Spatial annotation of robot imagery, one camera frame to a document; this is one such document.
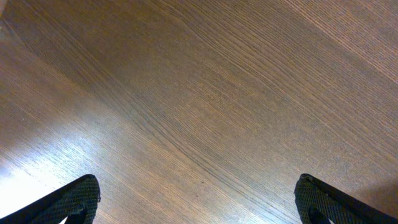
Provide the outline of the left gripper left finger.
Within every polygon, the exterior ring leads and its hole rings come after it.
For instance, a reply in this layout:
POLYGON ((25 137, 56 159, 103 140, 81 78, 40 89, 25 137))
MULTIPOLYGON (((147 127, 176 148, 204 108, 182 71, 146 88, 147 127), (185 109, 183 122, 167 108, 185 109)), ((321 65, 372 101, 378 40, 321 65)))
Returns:
POLYGON ((1 218, 1 224, 92 224, 99 202, 98 180, 86 174, 1 218))

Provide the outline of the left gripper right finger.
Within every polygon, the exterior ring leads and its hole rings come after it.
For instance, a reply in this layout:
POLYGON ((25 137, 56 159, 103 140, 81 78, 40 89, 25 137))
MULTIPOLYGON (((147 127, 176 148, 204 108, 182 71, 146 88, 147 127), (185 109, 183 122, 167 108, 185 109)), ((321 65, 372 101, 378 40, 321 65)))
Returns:
POLYGON ((304 224, 377 224, 397 223, 385 214, 322 180, 301 174, 296 183, 295 204, 304 224))

